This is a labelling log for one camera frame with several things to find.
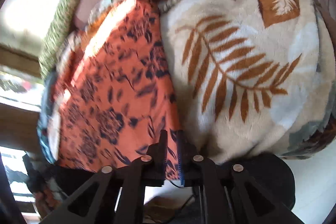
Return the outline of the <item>orange floral cloth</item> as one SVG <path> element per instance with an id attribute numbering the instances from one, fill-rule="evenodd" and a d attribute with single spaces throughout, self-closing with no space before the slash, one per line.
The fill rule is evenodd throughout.
<path id="1" fill-rule="evenodd" d="M 96 172 L 145 155 L 167 130 L 168 177 L 177 178 L 180 129 L 163 49 L 159 0 L 126 0 L 110 10 L 75 64 L 59 76 L 56 163 Z"/>

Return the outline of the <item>cream leaf-print fleece blanket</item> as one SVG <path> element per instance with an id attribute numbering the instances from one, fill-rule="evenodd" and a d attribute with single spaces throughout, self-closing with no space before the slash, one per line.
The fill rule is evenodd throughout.
<path id="1" fill-rule="evenodd" d="M 124 1 L 101 0 L 82 29 L 73 17 L 45 78 L 37 131 L 52 164 L 60 126 L 56 82 Z M 159 0 L 157 6 L 177 132 L 201 154 L 218 164 L 263 152 L 306 159 L 335 139 L 335 20 L 316 0 Z"/>

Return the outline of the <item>green patterned pillow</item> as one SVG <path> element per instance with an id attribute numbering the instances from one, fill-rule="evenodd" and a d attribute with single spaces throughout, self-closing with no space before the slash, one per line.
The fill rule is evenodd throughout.
<path id="1" fill-rule="evenodd" d="M 72 18 L 80 0 L 59 0 L 54 17 L 43 39 L 39 55 L 41 78 L 44 80 L 56 64 L 56 54 L 66 39 L 72 25 Z"/>

